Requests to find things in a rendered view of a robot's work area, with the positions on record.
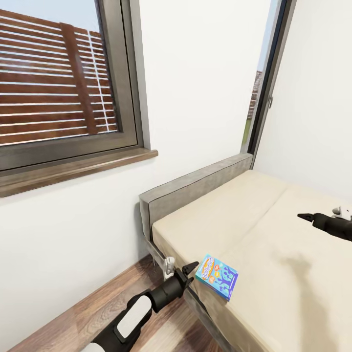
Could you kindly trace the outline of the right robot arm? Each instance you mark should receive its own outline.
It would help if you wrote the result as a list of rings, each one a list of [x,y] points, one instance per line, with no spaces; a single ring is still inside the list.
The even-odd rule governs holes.
[[[344,206],[332,209],[334,215],[298,214],[299,218],[312,222],[312,226],[338,238],[352,241],[352,210]]]

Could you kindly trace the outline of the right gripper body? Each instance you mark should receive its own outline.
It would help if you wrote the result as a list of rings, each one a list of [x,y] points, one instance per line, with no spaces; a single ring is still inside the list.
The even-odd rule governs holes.
[[[350,241],[345,234],[345,228],[350,222],[352,221],[331,218],[324,214],[317,213],[312,222],[312,226],[326,231],[330,235]]]

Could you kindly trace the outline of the board game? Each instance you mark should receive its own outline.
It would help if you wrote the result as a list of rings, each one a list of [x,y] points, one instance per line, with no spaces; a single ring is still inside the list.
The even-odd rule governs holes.
[[[195,278],[225,300],[230,301],[238,275],[237,270],[206,254],[195,274]]]

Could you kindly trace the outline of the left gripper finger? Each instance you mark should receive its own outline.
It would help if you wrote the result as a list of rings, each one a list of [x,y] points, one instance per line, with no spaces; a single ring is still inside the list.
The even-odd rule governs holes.
[[[188,265],[185,265],[182,270],[180,269],[180,271],[184,273],[186,278],[188,278],[188,275],[196,268],[198,264],[199,262],[192,262]]]
[[[186,288],[186,287],[188,286],[188,284],[189,284],[189,283],[191,283],[194,279],[195,279],[194,277],[193,277],[193,278],[188,279],[188,280],[187,280],[187,282],[186,282],[186,286],[185,286],[185,288]]]

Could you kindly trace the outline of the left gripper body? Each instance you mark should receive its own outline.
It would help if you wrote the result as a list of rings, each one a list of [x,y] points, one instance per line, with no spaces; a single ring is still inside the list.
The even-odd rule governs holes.
[[[189,277],[188,279],[190,278],[193,277]],[[181,298],[183,296],[184,291],[191,284],[189,283],[185,288],[188,279],[184,273],[180,271],[180,268],[177,268],[171,278],[159,285],[166,294],[167,304],[172,302],[176,297]]]

